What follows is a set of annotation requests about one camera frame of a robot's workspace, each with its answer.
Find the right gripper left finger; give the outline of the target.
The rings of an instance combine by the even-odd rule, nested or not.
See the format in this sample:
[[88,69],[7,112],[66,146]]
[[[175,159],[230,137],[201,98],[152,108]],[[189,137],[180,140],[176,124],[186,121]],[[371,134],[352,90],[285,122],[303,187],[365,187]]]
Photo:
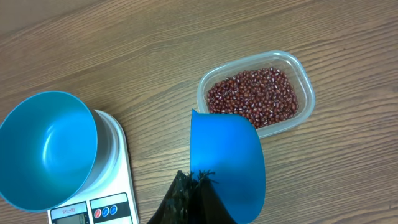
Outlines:
[[192,174],[179,170],[148,224],[188,223],[189,201],[194,186]]

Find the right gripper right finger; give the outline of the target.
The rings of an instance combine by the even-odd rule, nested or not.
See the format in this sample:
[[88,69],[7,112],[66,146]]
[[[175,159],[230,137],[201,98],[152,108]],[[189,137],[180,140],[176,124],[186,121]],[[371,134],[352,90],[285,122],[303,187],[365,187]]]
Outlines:
[[215,192],[211,175],[213,171],[199,171],[194,194],[194,223],[236,224]]

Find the blue plastic scoop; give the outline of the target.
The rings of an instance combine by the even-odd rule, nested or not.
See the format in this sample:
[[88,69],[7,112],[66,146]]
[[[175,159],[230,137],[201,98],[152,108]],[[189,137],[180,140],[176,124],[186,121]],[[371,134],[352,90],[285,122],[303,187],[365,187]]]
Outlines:
[[238,114],[192,111],[190,169],[211,171],[214,189],[237,223],[260,214],[266,196],[266,167],[254,126]]

